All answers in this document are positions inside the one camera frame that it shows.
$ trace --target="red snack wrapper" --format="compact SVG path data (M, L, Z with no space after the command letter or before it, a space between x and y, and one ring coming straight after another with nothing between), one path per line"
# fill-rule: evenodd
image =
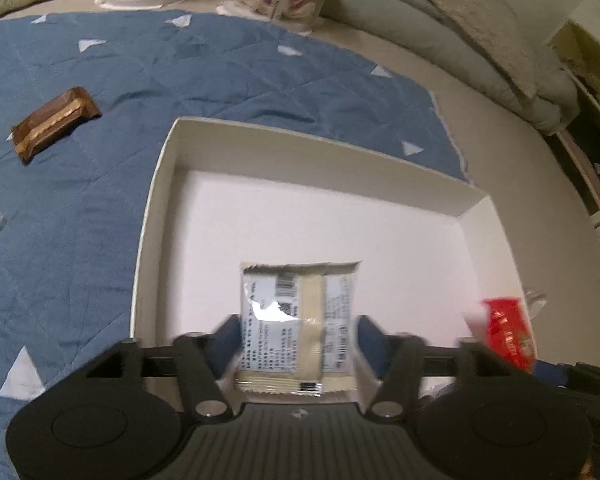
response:
M531 373L536 362L531 331L520 310L518 298L485 300L489 308L487 345L513 365Z

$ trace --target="white box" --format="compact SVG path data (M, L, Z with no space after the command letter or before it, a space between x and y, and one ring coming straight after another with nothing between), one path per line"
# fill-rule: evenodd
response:
M154 346L211 332L240 312L243 262L353 261L354 313L437 346L470 335L465 316L484 318L483 299L523 297L476 187L332 140L179 118L144 212L130 336Z

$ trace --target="bedsheet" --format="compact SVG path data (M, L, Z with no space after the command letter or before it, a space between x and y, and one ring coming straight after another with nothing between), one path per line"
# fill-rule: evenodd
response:
M102 117L24 166L10 126L73 86ZM466 180L429 92L348 50L177 10L0 22L0 480L15 478L4 430L27 399L8 393L14 362L49 387L128 336L148 187L179 116L343 140Z

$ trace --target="chocolate bar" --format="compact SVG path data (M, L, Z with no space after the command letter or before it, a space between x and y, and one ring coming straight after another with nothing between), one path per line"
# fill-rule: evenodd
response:
M84 88L71 88L11 128L16 154L22 162L29 162L36 153L70 133L78 124L101 115Z

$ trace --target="metal screw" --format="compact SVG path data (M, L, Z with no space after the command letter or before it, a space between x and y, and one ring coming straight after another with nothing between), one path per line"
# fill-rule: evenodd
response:
M376 402L371 407L371 411L382 418L392 418L402 413L402 406L393 400L382 400Z
M196 404L196 411L202 416L218 416L226 411L226 404L221 400L203 400Z

